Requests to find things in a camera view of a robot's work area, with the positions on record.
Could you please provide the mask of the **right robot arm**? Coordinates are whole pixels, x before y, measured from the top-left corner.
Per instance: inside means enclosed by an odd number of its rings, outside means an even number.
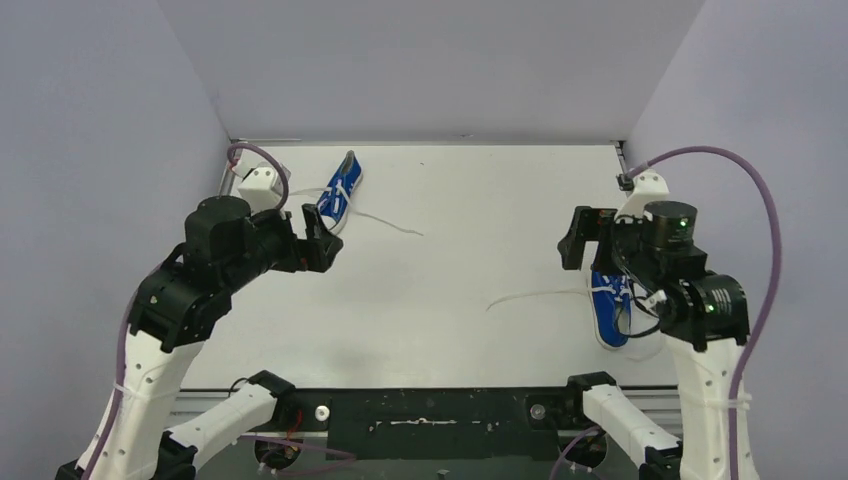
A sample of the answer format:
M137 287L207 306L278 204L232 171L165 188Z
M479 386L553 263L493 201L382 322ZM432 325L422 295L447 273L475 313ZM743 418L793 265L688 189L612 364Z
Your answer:
M570 377L562 411L575 426L604 431L641 479L755 479L744 428L749 399L731 392L751 337L746 294L708 269L693 240L696 216L676 201L652 201L639 216L578 206L557 245L564 269L578 270L586 243L597 243L594 270L624 274L647 293L673 358L682 437L653 422L605 372Z

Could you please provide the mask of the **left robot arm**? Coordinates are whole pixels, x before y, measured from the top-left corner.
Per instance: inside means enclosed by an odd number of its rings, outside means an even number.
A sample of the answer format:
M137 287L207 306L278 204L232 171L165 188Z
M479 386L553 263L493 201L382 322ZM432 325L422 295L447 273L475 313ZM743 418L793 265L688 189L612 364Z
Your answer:
M167 423L183 379L233 296L259 276L327 271L343 242L311 204L306 235L287 212L253 212L243 199L203 200L185 239L139 285L121 322L116 373L101 423L60 479L192 479L255 427L281 427L299 411L294 385L260 371L230 397L178 426Z

